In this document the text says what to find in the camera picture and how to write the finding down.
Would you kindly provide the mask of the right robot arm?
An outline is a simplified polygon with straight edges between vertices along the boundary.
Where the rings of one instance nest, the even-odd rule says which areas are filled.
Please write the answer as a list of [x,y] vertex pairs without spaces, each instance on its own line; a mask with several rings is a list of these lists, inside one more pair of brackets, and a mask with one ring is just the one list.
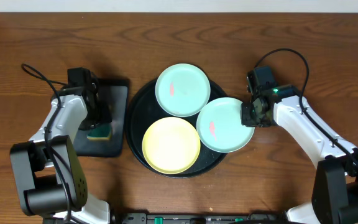
[[248,127],[280,126],[316,167],[311,201],[286,212],[291,223],[358,223],[358,148],[330,128],[298,95],[259,95],[241,105]]

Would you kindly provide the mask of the green sponge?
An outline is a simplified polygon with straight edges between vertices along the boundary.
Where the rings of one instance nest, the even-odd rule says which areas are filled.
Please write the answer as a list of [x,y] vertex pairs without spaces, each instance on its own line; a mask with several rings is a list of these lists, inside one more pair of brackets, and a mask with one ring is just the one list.
[[112,129],[109,123],[101,124],[89,131],[87,139],[92,141],[108,141],[111,138],[111,132]]

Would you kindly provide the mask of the yellow plate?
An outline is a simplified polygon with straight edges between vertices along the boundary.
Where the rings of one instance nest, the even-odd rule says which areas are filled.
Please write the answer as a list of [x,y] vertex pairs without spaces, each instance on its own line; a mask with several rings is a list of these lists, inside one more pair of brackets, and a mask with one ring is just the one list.
[[157,120],[146,130],[142,153],[148,165],[163,174],[188,170],[201,151],[200,137],[192,124],[177,117]]

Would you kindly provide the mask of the mint plate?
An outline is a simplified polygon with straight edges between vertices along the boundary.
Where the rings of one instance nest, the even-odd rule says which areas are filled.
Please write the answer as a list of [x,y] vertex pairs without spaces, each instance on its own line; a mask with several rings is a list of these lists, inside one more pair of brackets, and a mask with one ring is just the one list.
[[211,84],[200,68],[178,63],[157,78],[155,96],[160,107],[177,117],[193,116],[209,101]]
[[210,101],[199,113],[196,130],[209,149],[229,153],[244,147],[255,128],[241,123],[241,104],[235,98],[222,97]]

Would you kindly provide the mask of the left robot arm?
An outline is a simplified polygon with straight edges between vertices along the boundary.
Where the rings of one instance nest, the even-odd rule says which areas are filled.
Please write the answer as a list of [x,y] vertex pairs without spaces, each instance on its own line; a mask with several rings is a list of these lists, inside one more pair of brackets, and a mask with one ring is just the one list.
[[99,83],[71,83],[54,94],[41,128],[10,150],[21,210],[47,223],[110,223],[110,206],[88,192],[74,145],[77,136],[89,147],[111,138]]

